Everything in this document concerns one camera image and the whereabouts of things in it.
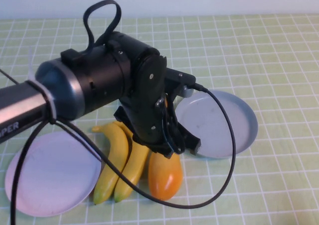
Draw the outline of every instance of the yellow banana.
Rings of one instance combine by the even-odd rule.
[[[102,132],[108,138],[111,144],[108,158],[118,170],[122,171],[129,154],[128,140],[123,130],[115,123],[108,123],[103,126],[95,126],[92,131]],[[100,204],[109,199],[118,179],[117,174],[106,165],[94,189],[94,204]]]
[[[133,133],[122,122],[114,121],[114,123],[121,127],[126,136],[132,141],[132,152],[122,173],[128,180],[136,185],[142,175],[143,168],[148,157],[149,148],[133,141]],[[126,199],[130,196],[132,191],[133,189],[129,185],[127,185],[122,179],[119,179],[114,190],[115,202],[117,203]]]

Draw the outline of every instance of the black strap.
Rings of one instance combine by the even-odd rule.
[[[98,40],[96,42],[94,42],[94,35],[93,35],[89,25],[88,25],[89,16],[93,11],[95,11],[95,10],[105,6],[105,5],[109,5],[109,4],[114,4],[116,6],[116,15],[115,15],[113,21],[108,26],[108,28],[105,30],[105,32],[98,38]],[[98,2],[98,3],[90,6],[85,11],[85,13],[83,15],[83,23],[84,23],[85,29],[88,33],[88,36],[89,36],[89,45],[88,45],[87,49],[85,50],[85,53],[90,53],[91,50],[95,46],[101,46],[108,41],[109,36],[114,31],[116,26],[119,24],[119,22],[121,20],[121,16],[122,16],[121,7],[114,0],[103,0],[101,2]]]

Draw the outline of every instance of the white plate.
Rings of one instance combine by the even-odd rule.
[[[236,153],[243,152],[255,140],[258,122],[253,110],[237,96],[211,91],[223,105],[236,140]],[[195,93],[183,99],[176,108],[178,121],[201,140],[199,155],[211,158],[228,158],[232,155],[232,142],[225,117],[209,94]]]
[[[11,161],[5,176],[9,200],[20,153]],[[34,217],[64,213],[91,193],[100,171],[101,162],[66,132],[37,137],[24,161],[16,208]]]

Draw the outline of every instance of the table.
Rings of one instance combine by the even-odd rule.
[[[92,19],[96,38],[108,19]],[[231,15],[124,18],[117,30],[159,49],[169,67],[192,73],[208,88],[233,93],[254,110],[259,132],[236,160],[225,193],[197,210],[178,210],[136,193],[123,202],[94,206],[92,199],[61,216],[18,214],[18,225],[316,225],[319,224],[319,15]],[[82,19],[0,20],[0,68],[22,82],[32,65],[59,57],[88,42]],[[11,85],[0,75],[0,88]],[[75,123],[107,151],[96,124],[113,120],[118,102]],[[57,131],[47,126],[43,133]],[[9,162],[31,129],[0,145],[0,221],[7,224],[9,202],[4,177]],[[182,156],[185,180],[171,200],[193,204],[216,193],[229,160]],[[140,187],[147,190],[144,173]]]

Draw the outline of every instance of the black cable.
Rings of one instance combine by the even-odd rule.
[[[88,24],[88,19],[90,14],[105,6],[108,4],[115,4],[116,6],[116,15],[113,19],[113,21],[110,23],[110,25],[108,26],[108,28],[106,29],[106,31],[98,38],[98,40],[96,42],[94,42],[94,35],[89,27]],[[86,50],[84,51],[84,53],[90,53],[91,50],[95,47],[95,46],[100,46],[105,44],[108,41],[108,37],[110,36],[110,34],[114,31],[114,29],[116,28],[116,26],[119,24],[120,20],[121,20],[121,15],[122,15],[122,11],[120,6],[114,1],[114,0],[103,0],[101,2],[98,2],[92,6],[90,6],[83,15],[83,23],[84,23],[84,27],[88,33],[88,37],[89,37],[89,45],[86,48]]]
[[[21,155],[19,157],[18,163],[16,165],[16,169],[14,172],[13,182],[12,182],[12,191],[11,191],[11,205],[10,205],[10,224],[15,225],[15,212],[16,212],[16,195],[18,190],[18,183],[20,174],[22,171],[22,166],[24,163],[24,160],[26,158],[26,154],[28,153],[30,146],[33,142],[33,140],[36,138],[36,136],[39,134],[39,132],[49,123],[48,120],[44,120],[41,122],[35,130],[32,132],[26,143],[24,144],[24,147],[21,151]]]
[[[12,78],[9,74],[7,74],[4,70],[2,70],[1,68],[0,68],[0,72],[4,75],[4,76],[6,76],[10,81],[12,81],[13,83],[15,83],[16,85],[17,84],[19,84],[19,82],[17,82],[14,78]]]
[[[173,204],[173,203],[169,203],[166,201],[162,201],[159,200],[151,195],[149,195],[148,193],[144,192],[143,190],[139,189],[137,186],[135,186],[134,184],[132,184],[110,161],[109,159],[99,150],[99,148],[91,141],[91,139],[84,133],[82,132],[78,127],[76,127],[75,125],[73,125],[71,122],[64,120],[62,118],[58,118],[57,120],[63,124],[65,124],[66,126],[68,126],[69,128],[71,128],[72,130],[74,130],[76,133],[78,133],[91,147],[92,149],[102,158],[102,160],[125,182],[127,183],[133,190],[135,190],[137,193],[139,193],[140,195],[144,196],[145,198],[168,206],[168,207],[172,207],[172,208],[177,208],[177,209],[198,209],[198,208],[202,208],[212,202],[214,202],[217,198],[219,198],[219,196],[225,191],[231,176],[233,174],[234,171],[234,167],[235,167],[235,158],[236,158],[236,142],[235,142],[235,135],[234,135],[234,131],[233,128],[231,126],[230,120],[228,118],[228,115],[224,109],[224,107],[222,106],[222,104],[220,103],[220,101],[217,99],[217,97],[210,92],[207,88],[203,87],[202,85],[199,84],[195,84],[194,86],[195,90],[198,91],[202,91],[205,93],[208,93],[218,104],[218,106],[220,107],[223,115],[225,116],[226,122],[228,124],[229,127],[229,131],[230,131],[230,135],[231,135],[231,140],[232,140],[232,160],[231,160],[231,165],[230,165],[230,170],[228,173],[228,176],[225,180],[224,185],[221,187],[221,189],[219,190],[219,192],[217,194],[215,194],[211,199],[207,200],[206,202],[200,203],[200,204],[195,204],[195,205],[180,205],[180,204]]]
[[[197,208],[202,208],[212,202],[214,202],[226,189],[232,173],[234,171],[234,167],[235,167],[235,158],[236,158],[236,142],[235,142],[235,136],[234,136],[234,132],[230,123],[230,120],[228,118],[228,115],[224,109],[224,107],[222,106],[222,104],[220,103],[220,101],[217,99],[217,97],[210,92],[207,88],[203,87],[202,85],[196,84],[194,86],[194,89],[198,90],[198,91],[202,91],[205,93],[208,93],[218,104],[218,106],[220,107],[222,113],[225,116],[225,119],[227,121],[228,127],[229,127],[229,131],[230,131],[230,135],[231,135],[231,139],[232,139],[232,148],[233,148],[233,152],[232,152],[232,160],[231,160],[231,166],[230,166],[230,170],[228,173],[228,176],[225,180],[224,185],[221,187],[221,189],[219,190],[219,192],[217,194],[215,194],[211,199],[207,200],[206,202],[200,203],[200,204],[195,204],[195,205],[179,205],[179,204],[174,204],[174,203],[169,203],[166,201],[162,201],[159,200],[153,196],[151,196],[150,194],[142,191],[141,189],[139,189],[137,186],[135,186],[134,184],[132,184],[110,161],[109,159],[104,155],[104,153],[102,151],[100,151],[100,149],[94,144],[94,142],[91,141],[91,139],[84,133],[82,132],[77,126],[73,125],[71,122],[64,120],[62,118],[58,118],[57,121],[61,122],[62,124],[68,126],[69,128],[71,128],[73,131],[75,131],[79,136],[81,136],[85,142],[87,142],[91,148],[102,158],[102,160],[125,182],[127,183],[133,190],[135,190],[137,193],[141,194],[142,196],[144,196],[145,198],[168,206],[168,207],[172,207],[172,208],[178,208],[178,209],[197,209]],[[19,181],[19,177],[21,174],[21,170],[22,170],[22,166],[23,166],[23,162],[25,160],[26,154],[33,142],[33,140],[35,139],[35,137],[38,135],[38,133],[43,129],[43,127],[45,127],[48,124],[48,120],[43,121],[31,134],[31,136],[29,137],[29,139],[27,140],[27,142],[25,143],[24,148],[22,149],[20,158],[18,160],[18,164],[14,173],[14,178],[13,178],[13,184],[12,184],[12,193],[11,193],[11,206],[10,206],[10,217],[11,217],[11,225],[15,225],[15,212],[16,212],[16,195],[17,195],[17,187],[18,187],[18,181]],[[67,131],[73,138],[75,138],[76,140],[80,141],[82,145],[85,146],[85,148],[87,148],[88,150],[90,150],[86,144],[80,139],[78,138],[76,135],[74,135],[72,132],[70,132],[66,127],[64,127],[63,125],[59,124],[59,123],[55,123],[57,126],[61,127],[63,130]]]

